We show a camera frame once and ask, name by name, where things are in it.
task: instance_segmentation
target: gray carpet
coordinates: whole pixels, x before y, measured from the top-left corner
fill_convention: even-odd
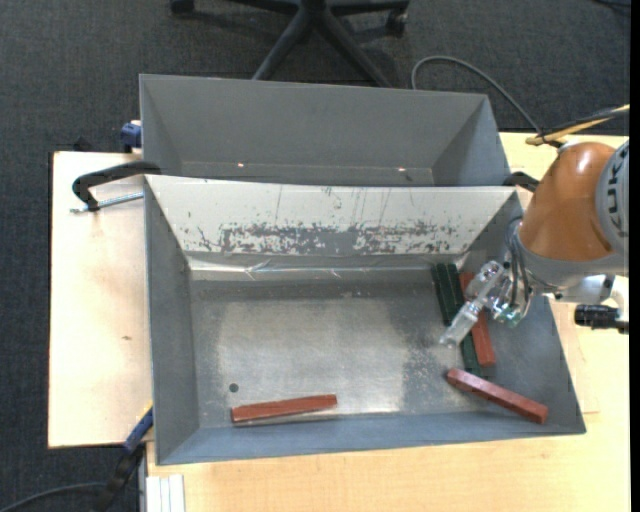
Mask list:
[[[120,151],[120,127],[138,117],[138,73],[248,78],[287,22],[224,0],[198,7],[177,18],[165,0],[0,1],[0,508],[50,487],[104,480],[116,462],[116,448],[47,449],[48,152],[70,149],[80,135],[95,150]],[[396,87],[407,87],[417,60],[444,54],[492,75],[542,126],[629,102],[630,7],[414,0],[409,14],[400,39],[385,36],[383,14],[348,21]],[[366,83],[315,35],[274,79]],[[418,85],[488,93],[500,129],[529,129],[464,69],[433,64]],[[597,131],[627,133],[627,123]],[[68,494],[25,510],[73,512],[89,501]]]

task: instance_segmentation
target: metal clamp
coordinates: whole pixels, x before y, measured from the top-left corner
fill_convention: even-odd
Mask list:
[[[117,197],[113,199],[106,199],[104,201],[98,201],[91,192],[90,187],[109,183],[111,181],[121,180],[123,178],[129,178],[138,174],[162,174],[160,167],[151,162],[145,162],[139,160],[136,162],[129,162],[126,164],[116,165],[115,167],[109,167],[101,171],[84,174],[76,178],[71,186],[73,193],[80,199],[85,206],[83,208],[73,208],[73,213],[80,212],[95,212],[105,206],[112,206],[114,204],[120,204],[127,201],[132,201],[142,197],[140,194],[129,194],[127,196]]]

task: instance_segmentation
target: blue object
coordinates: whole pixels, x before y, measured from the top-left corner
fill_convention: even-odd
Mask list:
[[[152,425],[153,425],[153,407],[150,407],[149,410],[145,413],[145,415],[142,418],[140,418],[140,421],[133,428],[133,430],[131,431],[131,434],[129,434],[129,437],[127,437],[127,440],[122,445],[122,448],[124,449],[124,451],[129,454],[133,453],[138,447],[138,445],[140,444],[140,441],[142,441],[142,438],[144,437],[144,435],[152,427]]]
[[[131,148],[142,147],[142,127],[137,124],[127,123],[120,130],[120,140],[125,146]]]

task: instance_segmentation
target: black clamp handle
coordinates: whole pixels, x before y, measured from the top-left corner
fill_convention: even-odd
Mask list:
[[[73,193],[78,196],[78,199],[87,205],[89,211],[95,212],[100,209],[100,205],[98,204],[98,200],[93,197],[89,191],[90,187],[121,180],[123,178],[129,178],[138,174],[162,173],[160,171],[160,167],[156,164],[145,162],[144,160],[137,160],[135,162],[116,165],[115,167],[109,167],[108,169],[102,169],[89,174],[83,174],[76,178],[71,188]]]
[[[516,171],[507,176],[502,182],[505,187],[520,186],[529,192],[535,192],[540,182],[522,171]]]

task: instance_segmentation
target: chair wheel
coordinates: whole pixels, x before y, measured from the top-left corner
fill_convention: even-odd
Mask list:
[[[401,36],[404,34],[404,29],[407,25],[409,17],[406,9],[394,9],[389,13],[387,18],[386,29],[389,34],[394,36]]]
[[[186,14],[195,9],[194,0],[171,0],[171,12],[173,14]]]

